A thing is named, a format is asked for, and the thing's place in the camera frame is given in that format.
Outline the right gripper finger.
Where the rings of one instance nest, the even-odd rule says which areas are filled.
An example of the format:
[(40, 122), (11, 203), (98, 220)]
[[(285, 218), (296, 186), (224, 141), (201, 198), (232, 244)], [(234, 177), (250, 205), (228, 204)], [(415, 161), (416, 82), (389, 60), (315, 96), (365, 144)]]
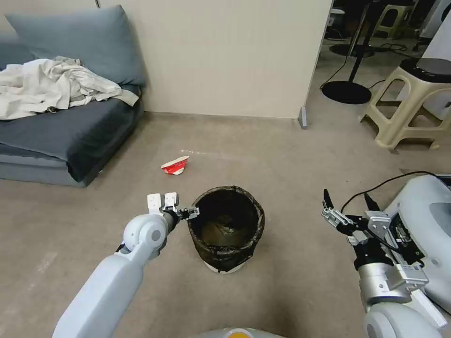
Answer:
[(364, 199), (367, 205), (365, 217), (368, 220), (367, 231), (373, 237), (384, 240), (389, 230), (391, 218), (380, 210), (379, 205), (369, 196), (364, 193)]
[(353, 221), (334, 208), (327, 189), (323, 190), (322, 204), (323, 211), (321, 212), (321, 215), (330, 225), (340, 233), (353, 233)]

